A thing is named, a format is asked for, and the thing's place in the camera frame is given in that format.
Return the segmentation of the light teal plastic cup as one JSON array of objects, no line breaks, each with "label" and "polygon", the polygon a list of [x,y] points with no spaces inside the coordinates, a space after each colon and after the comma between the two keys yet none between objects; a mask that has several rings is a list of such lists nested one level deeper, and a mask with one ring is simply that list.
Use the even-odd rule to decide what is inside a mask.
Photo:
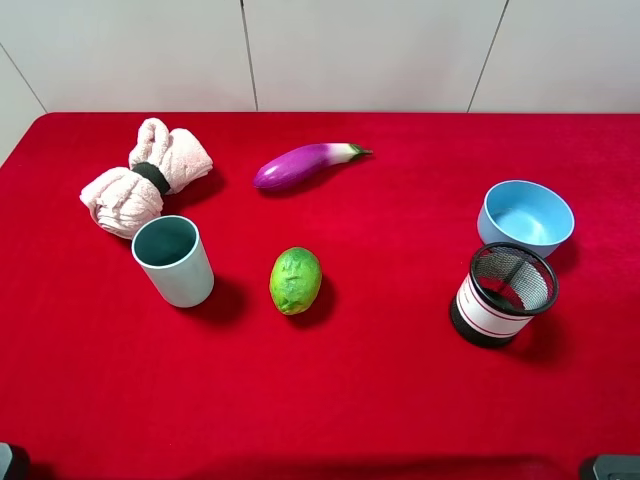
[{"label": "light teal plastic cup", "polygon": [[191,308],[204,302],[214,287],[214,274],[199,229],[179,215],[147,222],[134,235],[133,258],[166,302]]}]

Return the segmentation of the green toy lime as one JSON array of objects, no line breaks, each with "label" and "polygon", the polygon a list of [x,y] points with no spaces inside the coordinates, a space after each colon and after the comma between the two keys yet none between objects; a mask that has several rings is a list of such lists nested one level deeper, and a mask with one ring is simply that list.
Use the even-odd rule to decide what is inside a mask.
[{"label": "green toy lime", "polygon": [[284,315],[306,311],[315,301],[322,282],[317,257],[302,247],[287,249],[276,259],[269,291],[277,310]]}]

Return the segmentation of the purple toy eggplant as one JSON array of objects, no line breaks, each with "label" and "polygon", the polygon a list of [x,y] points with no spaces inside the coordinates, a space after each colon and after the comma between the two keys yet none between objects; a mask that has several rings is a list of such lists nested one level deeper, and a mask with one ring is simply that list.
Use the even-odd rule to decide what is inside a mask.
[{"label": "purple toy eggplant", "polygon": [[253,186],[264,191],[286,189],[326,168],[372,154],[372,150],[353,143],[304,145],[263,165],[253,179]]}]

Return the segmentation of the black band on towel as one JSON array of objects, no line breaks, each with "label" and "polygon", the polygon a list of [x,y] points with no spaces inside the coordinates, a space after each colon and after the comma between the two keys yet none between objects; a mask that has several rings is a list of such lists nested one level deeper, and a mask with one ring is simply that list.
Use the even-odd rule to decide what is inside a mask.
[{"label": "black band on towel", "polygon": [[170,192],[171,186],[157,166],[149,162],[140,162],[135,164],[131,170],[149,180],[160,195],[164,196]]}]

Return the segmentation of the black mesh pen holder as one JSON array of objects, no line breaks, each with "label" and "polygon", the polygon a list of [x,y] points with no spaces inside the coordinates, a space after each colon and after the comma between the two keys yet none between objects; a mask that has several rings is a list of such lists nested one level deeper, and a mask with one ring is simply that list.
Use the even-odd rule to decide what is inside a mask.
[{"label": "black mesh pen holder", "polygon": [[471,344],[498,348],[510,343],[558,297],[558,279],[534,251],[508,242],[486,244],[451,301],[455,330]]}]

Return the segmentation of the light blue bowl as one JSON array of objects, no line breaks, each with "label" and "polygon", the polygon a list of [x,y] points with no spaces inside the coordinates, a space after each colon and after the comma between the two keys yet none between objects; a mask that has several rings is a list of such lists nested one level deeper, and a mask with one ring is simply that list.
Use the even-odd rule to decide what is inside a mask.
[{"label": "light blue bowl", "polygon": [[525,180],[495,184],[486,193],[477,219],[484,244],[514,243],[543,258],[568,240],[575,217],[553,190]]}]

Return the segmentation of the pink rolled towel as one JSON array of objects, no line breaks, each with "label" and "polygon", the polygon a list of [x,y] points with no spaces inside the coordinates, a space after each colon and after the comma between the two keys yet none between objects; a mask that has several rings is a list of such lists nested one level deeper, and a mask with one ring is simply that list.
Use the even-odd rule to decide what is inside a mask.
[{"label": "pink rolled towel", "polygon": [[[131,170],[140,162],[159,168],[171,186],[168,194],[160,195],[149,180]],[[161,120],[148,118],[138,129],[128,165],[99,175],[81,190],[80,201],[100,228],[131,239],[161,215],[165,196],[181,192],[212,169],[211,157],[190,131],[170,130]]]}]

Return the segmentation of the red tablecloth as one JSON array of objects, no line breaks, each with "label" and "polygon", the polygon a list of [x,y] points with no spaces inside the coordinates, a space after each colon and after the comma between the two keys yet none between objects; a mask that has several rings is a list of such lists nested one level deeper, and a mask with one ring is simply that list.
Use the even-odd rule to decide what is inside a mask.
[{"label": "red tablecloth", "polygon": [[[573,477],[639,450],[635,115],[172,113],[215,170],[168,198],[216,275],[169,305],[80,190],[124,164],[142,116],[38,118],[1,169],[1,438],[35,479]],[[373,151],[286,189],[298,147]],[[559,297],[508,346],[453,329],[486,191],[525,179],[576,228]],[[319,260],[280,313],[276,259]]]}]

